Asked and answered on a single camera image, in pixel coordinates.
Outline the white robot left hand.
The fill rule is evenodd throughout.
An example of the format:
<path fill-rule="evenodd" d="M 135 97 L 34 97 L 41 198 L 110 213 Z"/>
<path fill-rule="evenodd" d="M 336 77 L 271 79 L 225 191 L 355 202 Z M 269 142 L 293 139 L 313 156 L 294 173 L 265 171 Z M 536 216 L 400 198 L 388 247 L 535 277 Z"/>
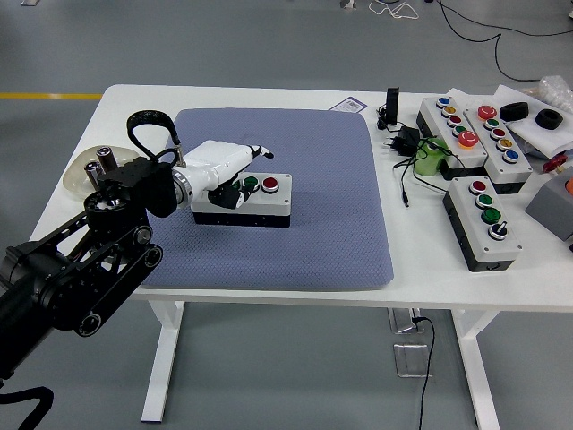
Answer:
<path fill-rule="evenodd" d="M 238 173 L 258 156 L 272 159 L 274 154 L 260 145 L 203 142 L 177 161 L 173 168 L 178 208 L 190 206 L 203 191 L 208 191 L 210 202 L 216 206 L 231 210 L 239 208 L 252 191 L 235 189 L 233 183 Z"/>

